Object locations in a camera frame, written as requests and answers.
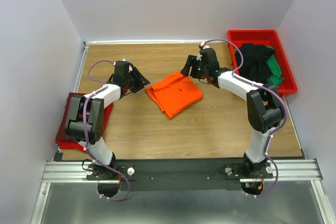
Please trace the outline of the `orange t shirt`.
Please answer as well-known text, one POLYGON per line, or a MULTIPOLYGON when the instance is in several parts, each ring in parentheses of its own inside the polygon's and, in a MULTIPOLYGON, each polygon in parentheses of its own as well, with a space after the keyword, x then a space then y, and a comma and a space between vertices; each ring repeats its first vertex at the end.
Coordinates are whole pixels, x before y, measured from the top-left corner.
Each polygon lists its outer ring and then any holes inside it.
POLYGON ((145 88, 145 91, 169 119, 203 98, 197 85, 180 72, 166 76, 162 81, 145 88))

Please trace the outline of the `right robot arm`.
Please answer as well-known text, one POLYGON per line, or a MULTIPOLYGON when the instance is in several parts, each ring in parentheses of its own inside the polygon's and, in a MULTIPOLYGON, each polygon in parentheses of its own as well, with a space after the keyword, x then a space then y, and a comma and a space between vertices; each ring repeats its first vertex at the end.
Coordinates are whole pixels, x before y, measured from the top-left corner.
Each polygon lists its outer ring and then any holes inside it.
POLYGON ((225 89, 247 103, 247 117, 253 131, 249 148, 243 155, 241 173, 256 175, 266 166, 269 144, 287 118, 286 106, 273 84, 260 84, 219 66, 216 52, 207 47, 198 56, 189 55, 181 74, 225 89))

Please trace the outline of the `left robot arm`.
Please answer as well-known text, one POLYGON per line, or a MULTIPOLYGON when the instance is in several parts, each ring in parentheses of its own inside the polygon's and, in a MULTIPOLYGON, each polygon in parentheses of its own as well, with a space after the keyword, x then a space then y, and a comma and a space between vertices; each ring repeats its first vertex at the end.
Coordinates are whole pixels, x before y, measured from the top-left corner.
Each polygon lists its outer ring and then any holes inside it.
POLYGON ((93 78, 93 81, 102 84, 101 88, 85 95, 74 95, 70 99, 65 135, 78 142, 94 164, 117 173, 115 155, 103 139, 104 110, 128 92, 136 93, 144 89, 150 81, 126 60, 101 60, 96 64, 105 62, 114 66, 108 81, 93 78))

